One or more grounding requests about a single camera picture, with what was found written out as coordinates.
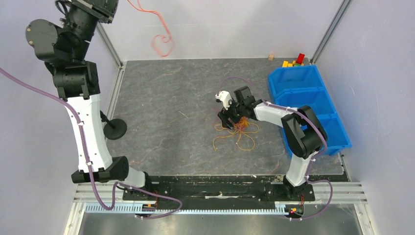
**yellow string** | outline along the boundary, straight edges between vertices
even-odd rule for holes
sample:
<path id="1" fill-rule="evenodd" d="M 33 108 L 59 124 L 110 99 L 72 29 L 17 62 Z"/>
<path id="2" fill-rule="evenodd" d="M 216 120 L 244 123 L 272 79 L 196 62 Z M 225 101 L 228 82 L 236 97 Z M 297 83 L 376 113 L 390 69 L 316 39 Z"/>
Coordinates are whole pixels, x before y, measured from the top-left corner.
<path id="1" fill-rule="evenodd" d="M 254 125 L 254 126 L 256 126 L 256 128 L 257 128 L 257 130 L 256 131 L 244 131 L 246 128 L 248 128 L 250 125 Z M 219 139 L 219 138 L 228 138 L 228 137 L 231 137 L 231 136 L 234 136 L 234 135 L 236 135 L 236 134 L 238 134 L 239 133 L 239 137 L 238 137 L 238 140 L 236 141 L 236 145 L 238 145 L 238 148 L 240 149 L 240 150 L 244 150 L 244 151 L 251 151 L 251 150 L 253 150 L 254 148 L 255 148 L 255 140 L 252 138 L 252 137 L 250 137 L 248 134 L 250 134 L 250 133 L 257 133 L 258 131 L 259 131 L 259 126 L 258 125 L 256 125 L 255 123 L 252 123 L 252 122 L 248 122 L 248 119 L 246 118 L 246 117 L 242 117 L 241 118 L 241 120 L 237 123 L 237 124 L 235 124 L 234 126 L 233 126 L 233 132 L 232 131 L 230 131 L 229 129 L 227 129 L 227 128 L 223 128 L 222 127 L 222 124 L 216 124 L 215 125 L 215 130 L 217 130 L 217 131 L 223 131 L 223 130 L 227 130 L 228 132 L 229 132 L 229 134 L 230 135 L 228 135 L 228 136 L 218 136 L 218 137 L 216 137 L 216 138 L 214 138 L 213 139 L 213 148 L 215 149 L 215 151 L 217 150 L 217 148 L 215 147 L 215 141 L 217 140 L 217 139 Z M 242 135 L 245 135 L 245 136 L 247 136 L 248 138 L 250 138 L 251 140 L 252 140 L 252 142 L 254 143 L 254 146 L 252 147 L 252 148 L 250 148 L 250 149 L 245 149 L 245 148 L 242 148 L 238 143 L 239 143 L 239 141 L 241 140 L 241 137 L 242 137 Z"/>

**blue bin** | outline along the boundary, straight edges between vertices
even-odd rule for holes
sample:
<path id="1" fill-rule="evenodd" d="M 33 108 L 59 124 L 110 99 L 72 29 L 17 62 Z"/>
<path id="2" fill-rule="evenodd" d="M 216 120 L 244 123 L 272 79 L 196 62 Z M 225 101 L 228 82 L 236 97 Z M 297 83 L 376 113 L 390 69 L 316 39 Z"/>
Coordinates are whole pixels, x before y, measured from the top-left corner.
<path id="1" fill-rule="evenodd" d="M 302 91 L 310 87 L 324 88 L 323 80 L 315 65 L 278 68 L 268 76 L 272 97 L 285 91 Z"/>
<path id="2" fill-rule="evenodd" d="M 313 109 L 327 133 L 326 154 L 335 155 L 352 147 L 316 66 L 278 68 L 268 76 L 268 84 L 275 104 L 297 108 L 308 105 Z M 284 132 L 282 135 L 291 157 Z"/>

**black round base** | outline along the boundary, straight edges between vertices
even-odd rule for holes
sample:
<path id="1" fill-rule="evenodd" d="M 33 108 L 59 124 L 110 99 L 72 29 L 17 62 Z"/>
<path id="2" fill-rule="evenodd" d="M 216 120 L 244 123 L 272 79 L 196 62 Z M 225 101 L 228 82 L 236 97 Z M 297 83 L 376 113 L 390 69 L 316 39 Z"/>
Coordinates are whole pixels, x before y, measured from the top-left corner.
<path id="1" fill-rule="evenodd" d="M 111 124 L 115 126 L 113 129 L 110 127 L 109 124 L 105 124 L 104 126 L 104 135 L 109 140 L 118 140 L 119 138 L 123 137 L 124 134 L 127 132 L 127 124 L 124 120 L 121 119 L 112 119 Z"/>

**white wall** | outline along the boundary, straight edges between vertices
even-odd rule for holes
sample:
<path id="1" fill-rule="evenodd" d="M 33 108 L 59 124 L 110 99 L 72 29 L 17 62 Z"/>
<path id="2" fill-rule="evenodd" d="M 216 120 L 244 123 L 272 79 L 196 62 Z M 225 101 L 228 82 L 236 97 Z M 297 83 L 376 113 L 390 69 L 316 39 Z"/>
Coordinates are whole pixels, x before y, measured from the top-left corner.
<path id="1" fill-rule="evenodd" d="M 311 58 L 341 2 L 142 0 L 141 5 L 160 12 L 170 28 L 176 47 L 168 59 L 266 58 L 270 53 Z M 113 24 L 105 28 L 123 61 L 161 59 L 150 46 L 154 36 L 165 34 L 156 15 L 121 0 Z"/>
<path id="2" fill-rule="evenodd" d="M 35 87 L 56 94 L 50 73 L 25 39 L 35 19 L 59 23 L 51 0 L 1 1 L 0 67 Z M 116 66 L 99 36 L 87 58 L 97 63 L 107 110 Z M 0 234 L 63 233 L 76 185 L 77 150 L 65 108 L 0 75 Z"/>
<path id="3" fill-rule="evenodd" d="M 379 234 L 413 234 L 415 1 L 353 1 L 318 67 Z"/>

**gray marble surface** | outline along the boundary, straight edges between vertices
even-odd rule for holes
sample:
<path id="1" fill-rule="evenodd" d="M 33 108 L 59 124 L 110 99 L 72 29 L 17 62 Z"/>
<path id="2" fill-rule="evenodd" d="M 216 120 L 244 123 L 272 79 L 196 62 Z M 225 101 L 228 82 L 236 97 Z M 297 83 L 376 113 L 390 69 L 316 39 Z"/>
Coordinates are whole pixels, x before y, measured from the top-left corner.
<path id="1" fill-rule="evenodd" d="M 283 59 L 204 59 L 127 62 L 114 118 L 127 122 L 128 131 L 116 141 L 107 141 L 113 156 L 127 156 L 130 166 L 150 175 L 285 174 L 289 168 L 280 128 L 255 122 L 258 133 L 252 151 L 238 148 L 238 136 L 216 131 L 220 123 L 215 102 L 220 82 L 228 76 L 243 76 L 270 100 L 267 76 Z M 246 84 L 237 79 L 222 90 L 233 94 Z M 253 87 L 253 95 L 258 99 Z M 252 140 L 242 137 L 239 145 L 251 148 Z M 322 156 L 312 174 L 342 174 L 337 156 Z"/>

